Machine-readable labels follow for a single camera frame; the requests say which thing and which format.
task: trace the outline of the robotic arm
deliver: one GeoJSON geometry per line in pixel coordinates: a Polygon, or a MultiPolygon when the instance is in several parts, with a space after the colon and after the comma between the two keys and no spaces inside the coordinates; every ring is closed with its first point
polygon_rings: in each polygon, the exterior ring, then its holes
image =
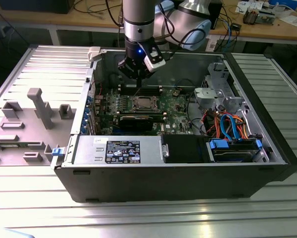
{"type": "Polygon", "coordinates": [[[209,2],[186,0],[175,10],[173,2],[165,0],[160,12],[156,7],[160,0],[123,0],[126,56],[119,62],[119,70],[136,79],[137,87],[141,87],[142,79],[166,64],[156,39],[165,39],[188,50],[201,46],[211,27],[209,2]]]}

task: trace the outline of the floor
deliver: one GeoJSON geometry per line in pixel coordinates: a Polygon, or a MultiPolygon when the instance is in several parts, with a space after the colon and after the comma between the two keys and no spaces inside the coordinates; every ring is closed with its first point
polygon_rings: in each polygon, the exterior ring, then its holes
{"type": "MultiPolygon", "coordinates": [[[[17,31],[30,43],[34,45],[51,45],[51,39],[47,30],[17,28],[17,31]]],[[[117,34],[115,33],[88,33],[81,31],[59,31],[63,45],[68,46],[103,46],[116,47],[117,34]]],[[[242,52],[245,42],[238,42],[235,47],[228,48],[227,52],[242,52]]],[[[204,51],[205,44],[198,49],[204,51]]],[[[0,39],[0,86],[7,78],[11,70],[17,64],[22,54],[26,51],[27,44],[18,36],[13,29],[7,30],[6,37],[0,39]]],[[[297,46],[280,44],[249,43],[246,46],[246,53],[270,54],[288,72],[296,60],[297,46]]],[[[297,69],[292,74],[293,81],[297,84],[297,69]]]]}

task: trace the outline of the slotted aluminum plate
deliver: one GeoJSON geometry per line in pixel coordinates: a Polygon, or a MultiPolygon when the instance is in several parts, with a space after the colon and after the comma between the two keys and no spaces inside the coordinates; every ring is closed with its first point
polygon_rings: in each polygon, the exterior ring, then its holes
{"type": "MultiPolygon", "coordinates": [[[[272,86],[254,85],[257,93],[294,92],[292,86],[272,86]]],[[[279,114],[282,120],[297,119],[291,114],[296,108],[266,108],[277,123],[279,114]]],[[[0,167],[0,227],[36,238],[297,237],[297,173],[247,199],[80,204],[72,201],[49,166],[0,167]]]]}

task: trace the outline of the blue latch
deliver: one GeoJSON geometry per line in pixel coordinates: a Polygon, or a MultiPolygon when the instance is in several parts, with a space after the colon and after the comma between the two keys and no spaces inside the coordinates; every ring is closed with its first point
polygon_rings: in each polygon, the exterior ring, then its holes
{"type": "Polygon", "coordinates": [[[257,146],[258,146],[259,149],[262,148],[262,143],[261,143],[260,140],[256,140],[256,144],[257,144],[257,146]]]}
{"type": "Polygon", "coordinates": [[[219,149],[226,149],[229,148],[229,144],[226,140],[211,140],[210,141],[210,148],[219,148],[219,149]]]}
{"type": "Polygon", "coordinates": [[[64,156],[65,155],[65,147],[54,148],[52,151],[53,156],[64,156]]]}

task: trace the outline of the blue cable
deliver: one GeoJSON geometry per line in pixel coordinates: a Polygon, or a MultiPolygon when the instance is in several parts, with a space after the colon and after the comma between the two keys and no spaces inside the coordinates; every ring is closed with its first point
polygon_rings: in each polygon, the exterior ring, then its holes
{"type": "Polygon", "coordinates": [[[228,33],[229,33],[228,42],[227,42],[227,44],[226,44],[226,46],[224,47],[224,50],[223,50],[223,52],[226,52],[226,50],[228,49],[228,47],[229,47],[229,45],[230,45],[231,29],[230,29],[230,26],[229,26],[228,22],[226,22],[226,21],[223,20],[223,19],[221,19],[221,21],[223,21],[223,22],[227,25],[227,27],[228,27],[228,33]]]}
{"type": "Polygon", "coordinates": [[[237,127],[236,127],[236,123],[235,123],[234,119],[232,118],[232,116],[227,115],[227,114],[223,115],[222,118],[220,119],[220,129],[221,129],[222,133],[228,138],[228,140],[232,140],[232,138],[224,130],[223,121],[224,121],[225,117],[229,117],[231,120],[231,127],[232,127],[234,137],[236,139],[240,139],[240,135],[237,131],[237,127]]]}

